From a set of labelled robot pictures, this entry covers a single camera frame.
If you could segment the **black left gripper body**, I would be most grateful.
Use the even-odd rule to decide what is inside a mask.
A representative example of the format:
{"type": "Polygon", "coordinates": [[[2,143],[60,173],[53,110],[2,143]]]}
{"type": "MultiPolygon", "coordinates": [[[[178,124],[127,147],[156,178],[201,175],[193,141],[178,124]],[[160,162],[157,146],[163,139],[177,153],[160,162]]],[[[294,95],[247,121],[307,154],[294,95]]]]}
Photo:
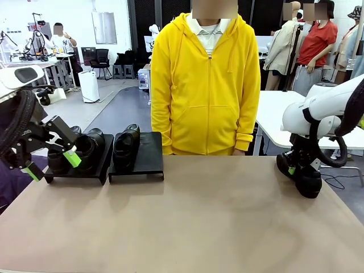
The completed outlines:
{"type": "Polygon", "coordinates": [[[31,153],[42,148],[61,154],[61,121],[7,125],[7,159],[31,159],[31,153]]]}

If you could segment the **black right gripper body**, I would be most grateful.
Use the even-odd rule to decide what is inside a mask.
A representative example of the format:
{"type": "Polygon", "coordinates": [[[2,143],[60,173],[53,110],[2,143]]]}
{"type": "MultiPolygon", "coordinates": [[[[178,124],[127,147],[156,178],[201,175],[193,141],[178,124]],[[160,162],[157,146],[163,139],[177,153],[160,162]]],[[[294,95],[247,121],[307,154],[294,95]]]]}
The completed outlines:
{"type": "Polygon", "coordinates": [[[318,171],[321,161],[313,152],[310,140],[297,134],[291,134],[290,142],[292,144],[292,166],[300,169],[311,166],[315,171],[318,171]]]}

